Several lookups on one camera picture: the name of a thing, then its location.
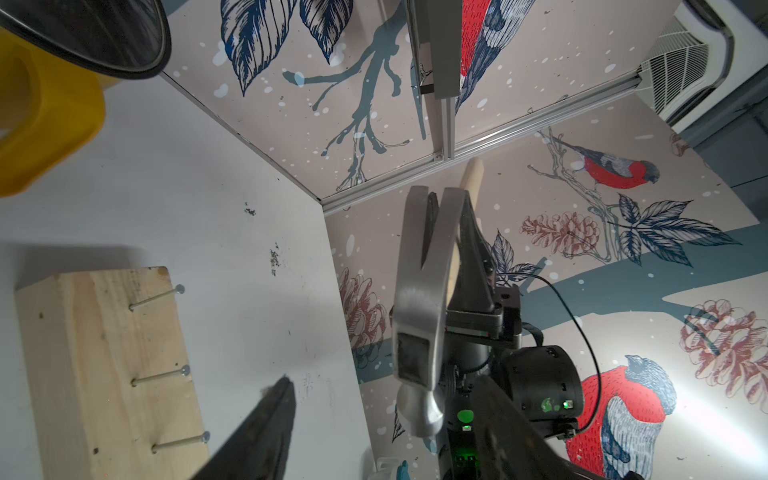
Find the white snow dots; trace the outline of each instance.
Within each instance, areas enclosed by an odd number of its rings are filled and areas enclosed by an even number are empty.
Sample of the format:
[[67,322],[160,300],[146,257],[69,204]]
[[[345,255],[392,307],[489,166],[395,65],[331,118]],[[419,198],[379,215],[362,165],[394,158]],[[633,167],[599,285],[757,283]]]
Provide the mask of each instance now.
[[222,98],[227,95],[227,92],[229,92],[230,88],[227,86],[227,84],[221,84],[219,88],[214,90],[214,97],[216,98]]
[[224,65],[224,62],[227,61],[227,52],[224,51],[224,42],[219,40],[218,47],[219,51],[214,55],[214,65],[217,67]]
[[348,257],[352,256],[352,250],[355,249],[355,236],[349,235],[349,238],[346,239],[346,255]]

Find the white table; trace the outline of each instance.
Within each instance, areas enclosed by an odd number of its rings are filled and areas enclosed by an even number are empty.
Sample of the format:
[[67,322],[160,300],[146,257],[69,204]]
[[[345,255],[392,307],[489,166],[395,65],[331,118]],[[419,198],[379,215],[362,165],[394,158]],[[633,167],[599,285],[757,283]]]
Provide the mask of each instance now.
[[161,265],[187,288],[177,304],[211,453],[287,374],[297,411],[286,478],[362,478],[370,440],[320,205],[166,81],[105,97],[90,144],[0,199],[4,478],[42,478],[14,289]]

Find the wallpaper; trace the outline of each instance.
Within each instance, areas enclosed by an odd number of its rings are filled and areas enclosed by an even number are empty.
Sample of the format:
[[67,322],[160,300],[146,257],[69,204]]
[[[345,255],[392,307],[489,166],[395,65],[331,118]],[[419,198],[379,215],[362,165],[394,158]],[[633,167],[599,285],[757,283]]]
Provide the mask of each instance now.
[[[555,450],[622,478],[757,478],[768,468],[768,230],[635,96],[483,157],[475,212],[502,273],[556,282],[597,354],[595,424]],[[440,195],[463,165],[421,180]],[[375,457],[433,478],[435,443],[397,416],[392,307],[408,187],[326,219]],[[538,280],[517,283],[524,321],[566,349],[594,408],[583,340]],[[524,344],[532,345],[530,337]]]
[[[316,196],[439,150],[399,0],[174,7],[166,73]],[[457,139],[635,69],[676,7],[467,0]]]

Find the tree branch illustration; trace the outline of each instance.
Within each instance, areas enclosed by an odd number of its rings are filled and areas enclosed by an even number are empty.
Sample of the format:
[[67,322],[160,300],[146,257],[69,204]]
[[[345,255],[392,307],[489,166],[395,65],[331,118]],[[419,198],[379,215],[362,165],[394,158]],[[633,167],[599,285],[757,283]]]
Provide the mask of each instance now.
[[600,253],[597,249],[589,249],[583,253],[575,254],[574,257],[588,255],[600,260],[602,263],[609,263],[613,259],[620,260],[622,253],[621,245],[619,243],[619,233],[617,228],[612,227],[613,224],[618,223],[619,221],[618,217],[612,211],[614,208],[617,208],[618,205],[605,204],[596,189],[586,188],[576,179],[576,172],[563,164],[563,157],[567,151],[565,150],[565,147],[557,141],[562,139],[563,134],[554,137],[552,134],[552,127],[548,128],[548,133],[539,131],[539,134],[545,139],[547,150],[552,156],[552,173],[549,174],[539,171],[533,165],[528,165],[528,168],[533,170],[537,175],[565,182],[579,194],[580,197],[587,201],[589,205],[587,210],[589,213],[599,217],[603,224],[605,253]]
[[[362,169],[362,161],[366,156],[366,139],[370,143],[370,146],[378,154],[386,152],[390,147],[401,147],[407,145],[410,140],[402,141],[398,144],[387,144],[377,138],[376,133],[373,131],[371,125],[371,104],[373,102],[373,95],[376,90],[376,84],[379,80],[381,70],[389,76],[392,80],[392,96],[397,97],[401,93],[402,80],[392,70],[389,61],[395,56],[399,50],[399,46],[395,43],[397,34],[400,33],[402,28],[406,25],[406,7],[401,2],[395,13],[386,22],[381,24],[376,32],[373,34],[373,40],[366,50],[360,55],[360,59],[355,62],[354,65],[347,68],[345,71],[339,74],[333,75],[318,75],[316,77],[304,78],[301,74],[297,74],[291,71],[283,72],[283,76],[288,82],[303,86],[306,84],[324,84],[330,83],[331,85],[319,96],[317,102],[312,106],[313,111],[317,111],[320,103],[325,99],[328,92],[335,86],[343,83],[349,78],[357,75],[362,70],[363,63],[370,58],[368,68],[363,77],[364,82],[362,84],[362,92],[360,95],[360,103],[357,109],[352,113],[352,121],[347,124],[336,136],[330,139],[326,145],[325,150],[321,153],[323,156],[328,154],[328,150],[331,146],[341,144],[344,142],[347,135],[351,134],[353,137],[353,152],[352,163],[347,170],[347,177],[336,187],[336,191],[343,190],[348,187],[354,187],[366,181],[366,175]],[[419,119],[421,120],[421,111],[417,108],[419,113]],[[425,138],[424,129],[422,126],[422,138]]]

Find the leaf illustration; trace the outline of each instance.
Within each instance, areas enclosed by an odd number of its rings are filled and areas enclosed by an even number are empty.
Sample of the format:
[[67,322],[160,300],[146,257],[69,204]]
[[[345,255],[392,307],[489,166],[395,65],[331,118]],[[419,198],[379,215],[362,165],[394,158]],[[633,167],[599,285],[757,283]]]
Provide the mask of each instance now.
[[724,233],[721,229],[708,223],[690,218],[677,218],[653,224],[654,232],[665,237],[674,238],[678,242],[688,242],[702,247],[717,245],[740,245],[739,242]]
[[641,225],[653,225],[654,223],[663,222],[665,220],[674,220],[680,217],[685,207],[693,200],[687,202],[676,202],[674,200],[664,200],[651,204],[645,209],[643,215],[640,217]]
[[353,0],[301,0],[301,19],[329,63],[333,46],[352,16],[352,7]]
[[496,285],[512,286],[512,282],[521,282],[528,275],[534,273],[538,267],[532,263],[519,263],[515,265],[515,251],[512,245],[504,238],[501,232],[496,230],[496,240],[491,247],[493,257],[496,259]]
[[619,194],[619,209],[621,216],[629,223],[637,223],[640,219],[640,208],[637,202],[622,194]]
[[515,252],[512,245],[496,230],[496,240],[491,247],[493,257],[496,259],[496,273],[511,272],[515,265]]
[[626,255],[629,260],[632,260],[637,265],[641,265],[640,253],[642,250],[642,243],[637,231],[626,230],[621,232],[619,243],[621,244],[621,252]]
[[508,282],[521,282],[528,278],[528,275],[525,275],[526,273],[536,273],[536,270],[538,270],[538,267],[533,263],[518,263],[508,271],[511,275],[503,275],[503,277]]
[[245,90],[277,56],[296,0],[222,0],[221,39]]
[[645,246],[662,260],[692,266],[688,257],[685,256],[683,247],[673,238],[649,230],[640,230],[640,238]]

